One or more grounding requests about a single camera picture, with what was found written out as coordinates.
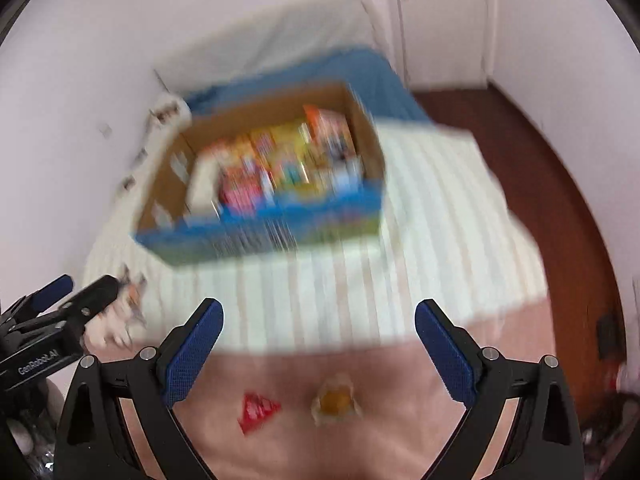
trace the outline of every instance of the pink blanket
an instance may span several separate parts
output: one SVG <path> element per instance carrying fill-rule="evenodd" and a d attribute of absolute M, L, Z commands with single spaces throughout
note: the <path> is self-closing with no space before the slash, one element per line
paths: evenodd
<path fill-rule="evenodd" d="M 480 346 L 508 358 L 538 361 L 555 349 L 548 301 L 466 327 Z M 122 358 L 114 352 L 102 360 Z M 321 383 L 338 372 L 353 381 L 362 418 L 317 428 L 310 412 Z M 282 404 L 262 428 L 244 436 L 242 396 L 255 391 Z M 130 401 L 124 411 L 148 475 L 164 478 Z M 509 401 L 476 473 L 489 474 L 513 418 Z M 174 412 L 195 449 L 220 480 L 393 479 L 422 477 L 453 432 L 464 407 L 450 399 L 422 343 L 326 355 L 210 355 Z"/>

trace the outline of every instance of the red wrapper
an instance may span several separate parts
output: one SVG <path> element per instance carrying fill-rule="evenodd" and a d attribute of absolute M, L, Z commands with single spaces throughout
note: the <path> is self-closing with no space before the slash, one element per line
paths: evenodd
<path fill-rule="evenodd" d="M 279 402 L 254 393 L 245 393 L 242 402 L 242 417 L 238 419 L 242 433 L 261 427 L 263 422 L 280 411 Z"/>

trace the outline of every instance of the cardboard box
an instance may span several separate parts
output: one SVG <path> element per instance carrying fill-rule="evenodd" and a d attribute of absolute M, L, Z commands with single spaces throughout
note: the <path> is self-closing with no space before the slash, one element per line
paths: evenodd
<path fill-rule="evenodd" d="M 347 117 L 364 167 L 363 186 L 357 192 L 255 218 L 185 222 L 184 203 L 198 152 L 222 137 L 304 117 L 306 104 Z M 134 237 L 175 266 L 375 235 L 380 227 L 384 181 L 385 161 L 378 136 L 351 91 L 341 83 L 295 88 L 197 120 L 178 134 L 150 186 Z"/>

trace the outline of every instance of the striped bed sheet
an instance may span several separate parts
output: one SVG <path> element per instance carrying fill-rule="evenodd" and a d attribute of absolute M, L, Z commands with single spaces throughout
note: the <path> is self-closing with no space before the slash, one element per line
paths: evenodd
<path fill-rule="evenodd" d="M 225 326 L 214 351 L 252 354 L 417 338 L 413 314 L 425 298 L 461 326 L 546 298 L 537 245 L 508 211 L 469 132 L 395 120 L 376 121 L 376 129 L 387 168 L 379 237 L 171 268 L 130 236 L 160 144 L 114 205 L 84 284 L 118 275 L 123 265 L 143 276 L 146 330 L 138 337 L 151 343 L 184 323 L 203 298 L 216 298 Z M 92 320 L 88 332 L 102 322 Z"/>

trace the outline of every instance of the brown floor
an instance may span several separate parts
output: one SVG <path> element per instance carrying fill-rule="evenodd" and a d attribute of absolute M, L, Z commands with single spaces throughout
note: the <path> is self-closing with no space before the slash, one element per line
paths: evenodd
<path fill-rule="evenodd" d="M 600 361 L 596 322 L 620 297 L 600 233 L 558 157 L 494 87 L 419 92 L 437 122 L 470 130 L 500 180 L 510 209 L 536 239 L 551 296 L 558 358 L 580 420 L 598 407 L 618 360 Z"/>

